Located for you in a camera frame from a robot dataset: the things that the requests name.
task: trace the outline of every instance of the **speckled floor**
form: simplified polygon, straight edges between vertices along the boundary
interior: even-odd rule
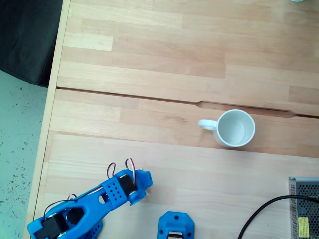
[[[0,239],[22,237],[46,94],[0,71]]]

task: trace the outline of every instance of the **black cable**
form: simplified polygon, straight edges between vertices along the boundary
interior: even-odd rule
[[[47,206],[47,207],[45,208],[45,210],[44,210],[44,213],[43,213],[44,219],[46,219],[46,217],[45,217],[46,210],[48,210],[48,208],[51,207],[52,205],[54,205],[54,204],[56,204],[56,203],[61,203],[61,202],[77,201],[77,200],[79,200],[79,199],[85,197],[85,196],[88,195],[89,193],[93,192],[94,190],[96,190],[96,188],[93,188],[92,190],[86,192],[85,194],[83,194],[82,196],[79,196],[79,197],[77,197],[77,198],[71,198],[71,199],[69,199],[69,200],[64,199],[64,200],[59,200],[59,201],[56,201],[56,202],[54,202],[54,203],[51,203],[51,204],[50,204],[49,206]]]
[[[273,202],[282,200],[282,199],[302,199],[302,200],[308,200],[308,201],[311,201],[311,202],[319,204],[319,200],[318,199],[311,198],[311,197],[306,197],[306,196],[300,196],[300,195],[286,195],[286,196],[280,196],[280,197],[277,197],[277,198],[273,198],[272,200],[269,200],[264,205],[262,205],[259,209],[257,209],[257,211],[255,211],[254,214],[248,219],[248,221],[243,226],[243,229],[240,231],[238,239],[242,239],[245,230],[247,229],[247,227],[249,226],[251,221],[257,216],[257,214],[259,214],[268,205],[272,204]]]
[[[51,203],[49,206],[47,206],[47,207],[45,208],[45,210],[44,210],[44,213],[43,213],[44,219],[46,219],[45,213],[46,213],[46,210],[48,210],[49,207],[51,207],[52,205],[54,205],[54,204],[56,204],[56,203],[67,202],[67,201],[69,201],[69,200],[67,200],[67,199],[59,200],[59,201],[56,201],[56,202],[54,202],[54,203]]]

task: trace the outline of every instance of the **hole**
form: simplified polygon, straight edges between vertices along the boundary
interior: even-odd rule
[[[99,196],[99,202],[100,202],[101,204],[105,204],[105,201],[104,201],[102,195]]]

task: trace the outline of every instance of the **power supply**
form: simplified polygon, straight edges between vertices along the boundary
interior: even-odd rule
[[[319,178],[289,178],[290,195],[319,199]],[[319,239],[319,204],[290,199],[292,239]]]

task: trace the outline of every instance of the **blue bracket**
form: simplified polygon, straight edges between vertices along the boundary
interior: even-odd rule
[[[187,213],[167,212],[159,219],[158,238],[194,239],[195,223]]]
[[[136,170],[136,186],[132,181],[132,171],[122,170],[77,198],[52,207],[45,218],[40,217],[27,226],[31,238],[55,239],[58,231],[59,239],[95,239],[102,229],[102,218],[126,202],[130,205],[138,202],[153,184],[150,172],[142,170]]]

